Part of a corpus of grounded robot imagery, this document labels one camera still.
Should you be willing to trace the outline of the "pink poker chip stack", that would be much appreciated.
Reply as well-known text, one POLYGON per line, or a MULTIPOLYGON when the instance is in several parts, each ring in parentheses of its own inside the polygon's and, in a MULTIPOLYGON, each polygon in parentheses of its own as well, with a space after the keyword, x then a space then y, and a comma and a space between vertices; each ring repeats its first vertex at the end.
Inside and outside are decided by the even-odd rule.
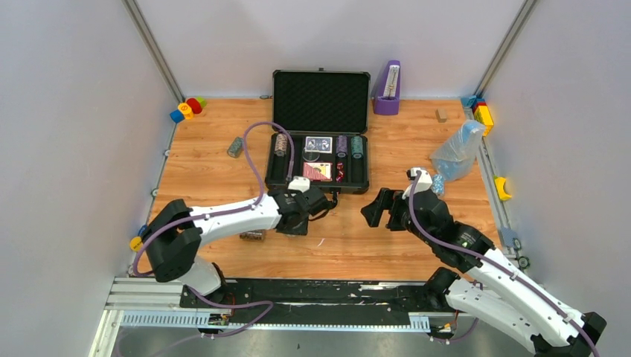
POLYGON ((278 157, 284 157, 287 153, 288 138, 285 134, 278 133, 274 143, 274 154, 278 157))

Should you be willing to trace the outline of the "clear round dealer button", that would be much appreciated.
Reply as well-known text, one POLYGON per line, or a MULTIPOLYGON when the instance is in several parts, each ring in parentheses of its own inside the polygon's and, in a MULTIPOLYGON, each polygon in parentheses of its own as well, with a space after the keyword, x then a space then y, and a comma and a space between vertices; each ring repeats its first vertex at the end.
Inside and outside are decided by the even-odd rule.
POLYGON ((320 153, 319 152, 303 151, 302 152, 302 158, 306 162, 315 162, 315 161, 317 161, 320 158, 320 153))

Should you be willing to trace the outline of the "brown poker chip stack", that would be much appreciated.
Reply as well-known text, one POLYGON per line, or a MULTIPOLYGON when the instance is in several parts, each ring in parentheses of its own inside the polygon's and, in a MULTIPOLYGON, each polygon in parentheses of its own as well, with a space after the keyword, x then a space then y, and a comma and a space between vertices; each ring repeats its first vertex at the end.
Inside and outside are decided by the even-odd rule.
POLYGON ((239 238, 249 242, 262 242, 266 238, 265 230, 246 231, 239 234, 239 238))

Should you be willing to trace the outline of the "purple poker chip stack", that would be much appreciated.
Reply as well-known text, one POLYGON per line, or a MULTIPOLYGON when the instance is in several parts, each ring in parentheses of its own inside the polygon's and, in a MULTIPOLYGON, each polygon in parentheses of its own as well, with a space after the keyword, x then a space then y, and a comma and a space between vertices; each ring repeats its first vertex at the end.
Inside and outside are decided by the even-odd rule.
POLYGON ((336 156, 338 158, 347 157, 347 136, 339 135, 336 138, 336 156))

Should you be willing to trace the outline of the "grey-green poker chip stack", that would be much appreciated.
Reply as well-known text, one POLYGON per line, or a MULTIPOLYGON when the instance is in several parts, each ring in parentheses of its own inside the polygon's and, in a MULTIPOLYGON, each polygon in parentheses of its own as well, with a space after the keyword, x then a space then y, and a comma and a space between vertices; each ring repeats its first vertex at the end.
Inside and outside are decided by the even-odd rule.
POLYGON ((227 155, 231 158, 239 158, 244 151, 245 143, 241 137, 236 137, 228 146, 227 155))

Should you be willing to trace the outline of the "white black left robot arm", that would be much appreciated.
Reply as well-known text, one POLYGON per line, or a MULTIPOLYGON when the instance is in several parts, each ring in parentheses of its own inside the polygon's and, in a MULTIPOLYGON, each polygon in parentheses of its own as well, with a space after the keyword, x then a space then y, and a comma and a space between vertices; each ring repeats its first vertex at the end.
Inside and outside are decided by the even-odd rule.
POLYGON ((173 280, 199 293, 210 307, 222 306, 228 287, 215 264, 198 255, 211 242, 247 231, 290 233, 332 202, 317 187, 271 190, 254 199, 213 207, 188 207, 183 199, 170 202, 143 234, 141 252, 150 262, 156 282, 173 280))

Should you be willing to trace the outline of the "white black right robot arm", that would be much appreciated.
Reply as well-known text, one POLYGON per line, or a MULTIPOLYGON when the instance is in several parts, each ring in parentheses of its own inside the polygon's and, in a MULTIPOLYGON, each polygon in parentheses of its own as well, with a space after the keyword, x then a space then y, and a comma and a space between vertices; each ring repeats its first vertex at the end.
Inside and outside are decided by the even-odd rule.
POLYGON ((434 310, 463 310, 510 336, 534 356, 598 356, 606 321, 555 298, 525 275, 482 232, 455 220, 432 191, 408 196, 383 188, 361 209, 371 227, 382 214, 390 231, 408 231, 444 263, 429 279, 434 310))

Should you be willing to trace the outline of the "red playing card deck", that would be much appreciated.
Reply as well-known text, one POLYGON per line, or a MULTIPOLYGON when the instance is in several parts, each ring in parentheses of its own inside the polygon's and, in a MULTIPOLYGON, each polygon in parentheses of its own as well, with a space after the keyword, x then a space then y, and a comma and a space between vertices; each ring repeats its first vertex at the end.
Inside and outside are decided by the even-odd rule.
POLYGON ((311 181, 332 181, 332 164, 329 162, 305 162, 302 176, 311 181))

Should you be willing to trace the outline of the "green poker chip stack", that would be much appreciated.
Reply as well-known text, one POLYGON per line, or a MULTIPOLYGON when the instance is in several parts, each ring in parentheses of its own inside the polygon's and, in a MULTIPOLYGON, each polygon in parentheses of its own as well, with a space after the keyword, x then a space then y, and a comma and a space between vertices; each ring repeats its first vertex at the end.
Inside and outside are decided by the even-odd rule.
POLYGON ((362 159, 364 157, 364 144, 361 136, 353 136, 350 141, 351 156, 354 159, 362 159))

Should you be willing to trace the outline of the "black poker set case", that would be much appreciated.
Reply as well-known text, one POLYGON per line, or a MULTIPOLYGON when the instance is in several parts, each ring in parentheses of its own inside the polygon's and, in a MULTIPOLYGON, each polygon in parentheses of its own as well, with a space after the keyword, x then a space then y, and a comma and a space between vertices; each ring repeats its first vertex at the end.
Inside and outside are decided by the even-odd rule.
POLYGON ((311 181, 328 193, 363 194, 370 185, 368 139, 369 89, 367 71, 276 70, 272 75, 272 121, 274 134, 268 154, 265 184, 269 189, 283 187, 288 178, 302 176, 305 138, 333 138, 333 152, 320 153, 315 162, 332 164, 332 181, 311 181), (288 138, 284 157, 274 154, 278 133, 288 138), (347 136, 347 157, 336 156, 336 138, 347 136), (364 157, 351 156, 350 141, 361 136, 364 157), (336 182, 336 163, 345 166, 343 182, 336 182))

